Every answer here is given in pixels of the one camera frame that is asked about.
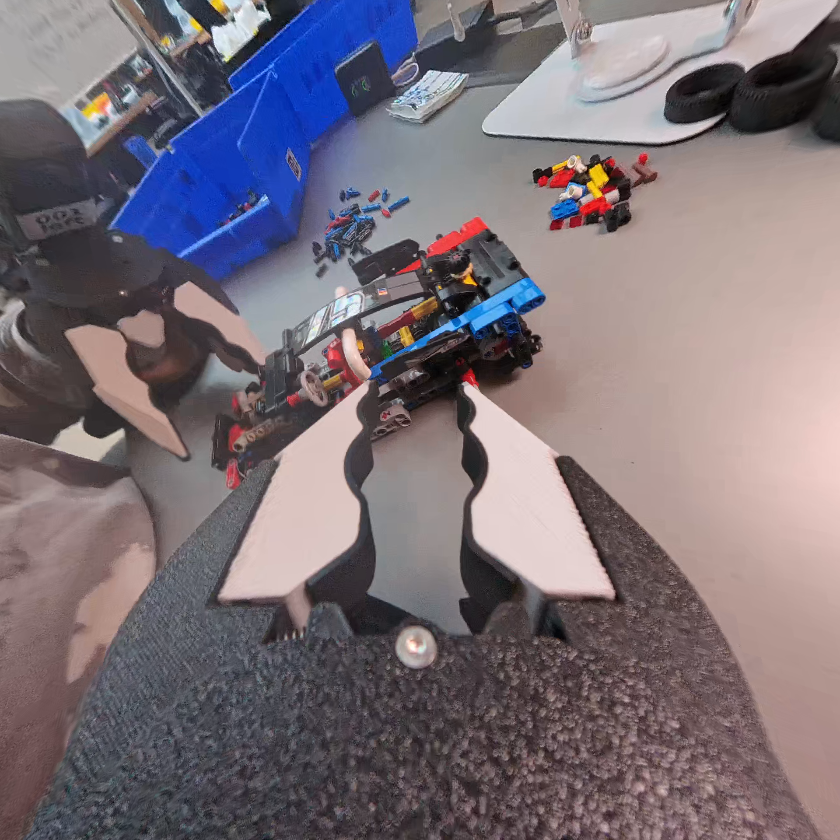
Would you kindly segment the white book stand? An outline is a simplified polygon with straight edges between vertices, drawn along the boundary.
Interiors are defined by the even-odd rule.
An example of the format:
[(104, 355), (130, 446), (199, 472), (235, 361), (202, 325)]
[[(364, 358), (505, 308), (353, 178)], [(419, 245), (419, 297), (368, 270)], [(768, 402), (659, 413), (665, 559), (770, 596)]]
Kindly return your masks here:
[(835, 1), (760, 2), (744, 30), (717, 55), (692, 59), (640, 91), (596, 103), (579, 99), (579, 72), (570, 46), (562, 43), (486, 116), (482, 130), (491, 137), (645, 147), (697, 137), (718, 125), (722, 117), (692, 123), (667, 121), (666, 92), (678, 78), (717, 61), (738, 63), (748, 70), (762, 60), (791, 51), (829, 18), (836, 6)]

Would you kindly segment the toy brick car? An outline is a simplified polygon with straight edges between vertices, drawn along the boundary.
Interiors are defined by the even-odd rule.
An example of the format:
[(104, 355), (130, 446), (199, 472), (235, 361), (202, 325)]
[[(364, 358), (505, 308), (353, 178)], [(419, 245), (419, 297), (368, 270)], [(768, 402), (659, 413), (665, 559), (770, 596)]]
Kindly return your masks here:
[(545, 296), (520, 260), (479, 217), (426, 250), (411, 239), (354, 267), (361, 287), (337, 292), (266, 358), (255, 382), (218, 414), (212, 466), (237, 488), (367, 382), (378, 388), (377, 439), (410, 426), (412, 413), (476, 369), (526, 370), (542, 350), (525, 315)]

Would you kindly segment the pile of black blue pins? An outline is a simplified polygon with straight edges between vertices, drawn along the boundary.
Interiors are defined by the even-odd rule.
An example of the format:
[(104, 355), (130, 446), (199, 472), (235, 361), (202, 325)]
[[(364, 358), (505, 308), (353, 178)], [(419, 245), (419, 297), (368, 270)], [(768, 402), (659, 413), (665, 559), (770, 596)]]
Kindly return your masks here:
[(409, 195), (393, 197), (388, 189), (375, 190), (368, 196), (353, 185), (339, 190), (338, 209), (328, 210), (329, 222), (322, 238), (311, 244), (314, 276), (320, 280), (331, 266), (345, 262), (353, 267), (372, 256), (368, 243), (378, 221), (391, 218), (410, 202)]

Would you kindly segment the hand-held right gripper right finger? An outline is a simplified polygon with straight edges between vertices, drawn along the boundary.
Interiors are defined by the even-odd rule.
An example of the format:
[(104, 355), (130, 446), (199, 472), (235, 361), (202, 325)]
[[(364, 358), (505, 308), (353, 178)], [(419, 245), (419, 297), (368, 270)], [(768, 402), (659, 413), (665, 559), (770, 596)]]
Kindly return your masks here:
[(543, 631), (557, 602), (615, 602), (616, 587), (562, 470), (560, 455), (471, 384), (457, 394), (465, 499), (458, 604), (469, 630), (505, 604)]

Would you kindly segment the grey desk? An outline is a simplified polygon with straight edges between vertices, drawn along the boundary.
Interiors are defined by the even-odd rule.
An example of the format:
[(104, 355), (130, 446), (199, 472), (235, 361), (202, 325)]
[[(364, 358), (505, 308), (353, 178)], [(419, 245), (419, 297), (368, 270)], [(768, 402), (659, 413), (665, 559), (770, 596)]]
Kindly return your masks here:
[[(479, 215), (546, 293), (543, 352), (485, 384), (570, 455), (679, 565), (727, 636), (773, 748), (838, 838), (838, 144), (810, 124), (726, 123), (661, 148), (486, 136), (513, 89), (481, 80), (425, 125), (385, 106), (315, 146), (298, 237), (225, 290), (268, 349), (318, 309), (311, 242), (342, 186), (411, 202), (375, 248), (425, 245)], [(631, 165), (633, 219), (549, 230), (531, 173), (572, 154)]]

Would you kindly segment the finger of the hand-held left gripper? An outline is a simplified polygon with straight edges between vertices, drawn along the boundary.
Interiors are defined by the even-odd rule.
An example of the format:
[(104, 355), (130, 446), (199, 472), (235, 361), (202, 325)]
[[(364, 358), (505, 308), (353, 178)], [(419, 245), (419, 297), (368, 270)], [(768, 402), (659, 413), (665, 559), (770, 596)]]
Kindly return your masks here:
[(118, 328), (129, 343), (152, 348), (175, 338), (191, 340), (236, 372), (259, 373), (266, 362), (266, 351), (230, 301), (193, 281), (152, 290)]
[(172, 421), (153, 402), (150, 387), (133, 372), (130, 345), (120, 329), (82, 324), (66, 330), (65, 337), (102, 403), (174, 457), (190, 458)]

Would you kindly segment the person's left hand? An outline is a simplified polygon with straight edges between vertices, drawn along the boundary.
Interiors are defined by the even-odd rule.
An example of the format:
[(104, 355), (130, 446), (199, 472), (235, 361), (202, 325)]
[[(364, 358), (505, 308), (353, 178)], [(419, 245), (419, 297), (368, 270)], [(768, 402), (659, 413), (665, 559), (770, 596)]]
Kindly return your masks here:
[(207, 365), (209, 352), (193, 341), (166, 340), (157, 348), (130, 342), (127, 360), (133, 373), (147, 384), (153, 404), (165, 413), (175, 409), (191, 391)]

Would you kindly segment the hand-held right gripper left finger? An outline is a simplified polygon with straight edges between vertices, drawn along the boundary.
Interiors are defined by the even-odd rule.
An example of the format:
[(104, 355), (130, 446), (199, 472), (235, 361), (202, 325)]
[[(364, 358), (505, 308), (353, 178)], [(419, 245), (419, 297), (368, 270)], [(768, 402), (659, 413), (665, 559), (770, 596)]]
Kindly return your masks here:
[(363, 611), (375, 542), (363, 484), (373, 468), (377, 384), (365, 382), (272, 461), (217, 581), (219, 606), (275, 606), (302, 631), (313, 608)]

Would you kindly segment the small booklet on table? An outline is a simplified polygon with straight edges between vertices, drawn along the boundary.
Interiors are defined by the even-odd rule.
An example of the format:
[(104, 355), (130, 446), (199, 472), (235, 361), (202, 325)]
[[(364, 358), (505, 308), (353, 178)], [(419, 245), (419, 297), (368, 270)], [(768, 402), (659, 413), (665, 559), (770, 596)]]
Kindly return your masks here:
[(386, 112), (400, 121), (424, 124), (466, 89), (469, 73), (429, 70), (396, 99)]

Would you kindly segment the black square pouch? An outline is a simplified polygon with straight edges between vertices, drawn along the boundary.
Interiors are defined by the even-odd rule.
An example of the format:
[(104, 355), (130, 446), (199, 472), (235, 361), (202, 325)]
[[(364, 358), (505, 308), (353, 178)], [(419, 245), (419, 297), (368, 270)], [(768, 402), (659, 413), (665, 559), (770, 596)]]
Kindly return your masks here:
[(333, 74), (354, 118), (396, 96), (396, 84), (376, 40), (368, 41), (341, 59)]

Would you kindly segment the blue plastic bin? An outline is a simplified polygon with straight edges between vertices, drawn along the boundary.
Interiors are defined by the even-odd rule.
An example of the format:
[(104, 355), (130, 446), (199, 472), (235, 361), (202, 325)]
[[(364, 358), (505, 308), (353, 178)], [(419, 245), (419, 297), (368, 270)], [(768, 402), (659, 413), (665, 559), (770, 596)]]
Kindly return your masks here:
[(308, 5), (229, 78), (240, 89), (273, 69), (310, 142), (349, 114), (334, 68), (370, 42), (397, 70), (418, 44), (409, 1), (317, 1)]
[(298, 235), (309, 161), (299, 117), (268, 69), (174, 137), (111, 228), (222, 280)]

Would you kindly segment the person's grey printed sweatshirt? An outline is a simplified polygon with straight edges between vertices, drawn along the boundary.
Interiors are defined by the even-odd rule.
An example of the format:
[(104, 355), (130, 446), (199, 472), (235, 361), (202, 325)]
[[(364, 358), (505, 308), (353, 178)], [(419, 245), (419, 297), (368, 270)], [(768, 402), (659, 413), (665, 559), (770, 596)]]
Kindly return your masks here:
[(155, 566), (151, 515), (126, 470), (2, 436), (2, 838), (28, 830)]

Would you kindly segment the black rubber tire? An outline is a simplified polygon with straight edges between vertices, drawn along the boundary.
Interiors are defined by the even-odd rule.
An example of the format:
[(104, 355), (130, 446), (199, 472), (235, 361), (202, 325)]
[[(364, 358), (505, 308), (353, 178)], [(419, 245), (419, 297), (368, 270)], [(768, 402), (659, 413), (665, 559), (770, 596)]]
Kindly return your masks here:
[(814, 135), (825, 141), (839, 143), (839, 81), (831, 81), (825, 88), (812, 115)]
[(748, 70), (734, 88), (728, 121), (742, 133), (763, 133), (802, 121), (837, 68), (837, 53), (791, 51)]
[(720, 62), (685, 74), (666, 92), (665, 120), (688, 124), (725, 114), (745, 72), (739, 63)]

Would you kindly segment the pile of colourful bricks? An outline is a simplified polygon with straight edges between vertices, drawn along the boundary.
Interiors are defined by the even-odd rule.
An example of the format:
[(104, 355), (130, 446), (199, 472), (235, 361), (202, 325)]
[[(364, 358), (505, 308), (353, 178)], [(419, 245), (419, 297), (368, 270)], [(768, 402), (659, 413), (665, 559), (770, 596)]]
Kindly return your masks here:
[(656, 182), (658, 173), (647, 153), (630, 165), (612, 155), (594, 154), (585, 160), (572, 154), (559, 163), (533, 169), (531, 178), (535, 187), (556, 192), (548, 211), (549, 230), (597, 227), (610, 234), (630, 224), (634, 190)]

